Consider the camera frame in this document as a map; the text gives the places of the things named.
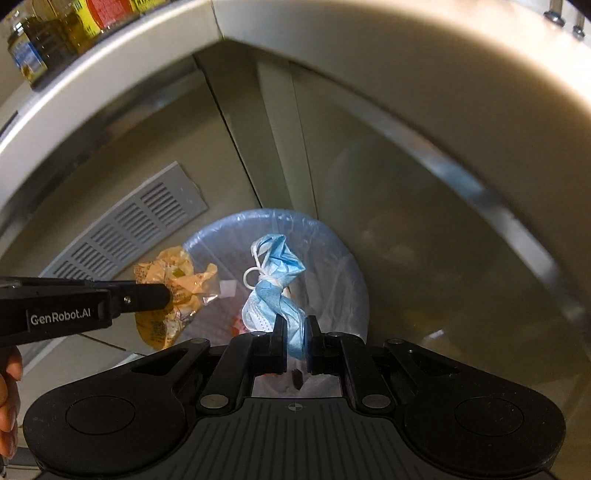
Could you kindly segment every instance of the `ribbed black surface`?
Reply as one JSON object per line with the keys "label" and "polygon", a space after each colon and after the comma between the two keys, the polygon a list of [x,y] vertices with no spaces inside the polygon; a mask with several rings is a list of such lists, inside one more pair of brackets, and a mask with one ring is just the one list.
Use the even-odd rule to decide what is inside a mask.
{"label": "ribbed black surface", "polygon": [[[44,474],[42,478],[59,477]],[[458,479],[416,457],[389,420],[361,416],[342,398],[248,399],[236,413],[201,420],[168,459],[127,478]],[[550,479],[546,473],[531,477]]]}

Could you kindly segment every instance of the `red label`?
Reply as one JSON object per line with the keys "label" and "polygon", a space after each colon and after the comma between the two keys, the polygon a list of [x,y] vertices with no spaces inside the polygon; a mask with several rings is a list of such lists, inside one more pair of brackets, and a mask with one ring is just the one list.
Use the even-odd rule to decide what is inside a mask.
{"label": "red label", "polygon": [[87,0],[88,10],[101,30],[125,18],[133,10],[128,0]]}

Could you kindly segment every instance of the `jar with blue label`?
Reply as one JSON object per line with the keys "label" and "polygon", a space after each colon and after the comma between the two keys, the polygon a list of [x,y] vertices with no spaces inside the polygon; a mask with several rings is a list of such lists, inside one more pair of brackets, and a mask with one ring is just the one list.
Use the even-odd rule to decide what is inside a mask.
{"label": "jar with blue label", "polygon": [[3,20],[8,51],[31,87],[43,87],[66,68],[77,52],[61,24],[43,21],[28,2],[19,4]]}

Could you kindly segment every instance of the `air vent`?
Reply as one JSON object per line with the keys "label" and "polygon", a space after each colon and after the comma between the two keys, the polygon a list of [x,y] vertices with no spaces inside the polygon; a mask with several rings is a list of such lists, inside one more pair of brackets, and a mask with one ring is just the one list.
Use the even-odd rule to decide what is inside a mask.
{"label": "air vent", "polygon": [[110,280],[205,210],[199,190],[175,162],[88,227],[41,276]]}

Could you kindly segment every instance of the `bottle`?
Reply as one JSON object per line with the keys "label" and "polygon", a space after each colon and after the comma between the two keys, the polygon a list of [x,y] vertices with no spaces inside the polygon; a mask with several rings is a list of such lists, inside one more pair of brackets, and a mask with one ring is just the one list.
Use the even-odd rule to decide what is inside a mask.
{"label": "bottle", "polygon": [[82,55],[91,48],[94,42],[86,34],[82,21],[76,14],[74,3],[71,0],[49,0],[49,4],[78,54]]}
{"label": "bottle", "polygon": [[96,41],[139,17],[134,0],[74,0],[86,35]]}
{"label": "bottle", "polygon": [[161,7],[170,3],[170,0],[134,0],[135,6],[138,8],[139,13],[144,14],[153,10],[154,8]]}
{"label": "bottle", "polygon": [[35,16],[30,0],[8,14],[2,26],[8,51],[33,88],[42,88],[76,58],[61,24]]}

